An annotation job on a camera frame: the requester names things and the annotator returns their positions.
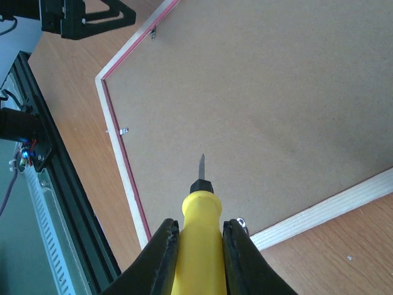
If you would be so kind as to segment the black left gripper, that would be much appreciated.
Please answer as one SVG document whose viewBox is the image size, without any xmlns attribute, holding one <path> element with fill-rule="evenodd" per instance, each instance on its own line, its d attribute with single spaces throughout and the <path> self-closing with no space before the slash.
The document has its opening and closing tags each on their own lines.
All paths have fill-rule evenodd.
<svg viewBox="0 0 393 295">
<path fill-rule="evenodd" d="M 83 0 L 39 0 L 43 31 L 63 39 L 84 39 L 136 23 L 136 12 L 122 1 L 101 1 L 107 10 L 86 12 Z"/>
</svg>

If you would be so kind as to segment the yellow handled screwdriver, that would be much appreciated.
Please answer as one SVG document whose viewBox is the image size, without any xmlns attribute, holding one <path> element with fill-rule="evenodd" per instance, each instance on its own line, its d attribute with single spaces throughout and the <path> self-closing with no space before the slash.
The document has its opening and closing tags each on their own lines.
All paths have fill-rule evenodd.
<svg viewBox="0 0 393 295">
<path fill-rule="evenodd" d="M 205 156 L 198 165 L 198 178 L 182 204 L 184 226 L 172 294 L 227 294 L 222 234 L 222 204 L 212 183 L 205 179 Z"/>
</svg>

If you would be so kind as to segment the pink wooden picture frame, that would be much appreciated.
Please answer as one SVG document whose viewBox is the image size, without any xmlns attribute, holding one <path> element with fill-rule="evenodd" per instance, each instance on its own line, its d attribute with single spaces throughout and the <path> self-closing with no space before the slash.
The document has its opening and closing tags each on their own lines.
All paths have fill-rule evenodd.
<svg viewBox="0 0 393 295">
<path fill-rule="evenodd" d="M 260 250 L 392 192 L 391 1 L 165 1 L 95 82 L 141 247 L 201 156 Z"/>
</svg>

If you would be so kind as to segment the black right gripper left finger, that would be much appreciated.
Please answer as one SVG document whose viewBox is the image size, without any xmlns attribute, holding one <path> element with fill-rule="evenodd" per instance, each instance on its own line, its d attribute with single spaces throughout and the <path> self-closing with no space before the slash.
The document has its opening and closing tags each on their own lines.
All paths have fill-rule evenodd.
<svg viewBox="0 0 393 295">
<path fill-rule="evenodd" d="M 179 225 L 167 218 L 134 263 L 102 294 L 171 294 L 178 253 Z"/>
</svg>

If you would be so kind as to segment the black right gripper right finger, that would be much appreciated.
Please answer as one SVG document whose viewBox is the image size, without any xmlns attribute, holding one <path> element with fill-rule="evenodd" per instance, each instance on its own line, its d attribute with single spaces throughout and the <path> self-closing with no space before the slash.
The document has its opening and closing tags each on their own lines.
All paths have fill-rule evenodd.
<svg viewBox="0 0 393 295">
<path fill-rule="evenodd" d="M 267 263 L 240 223 L 224 222 L 222 232 L 228 294 L 295 294 Z"/>
</svg>

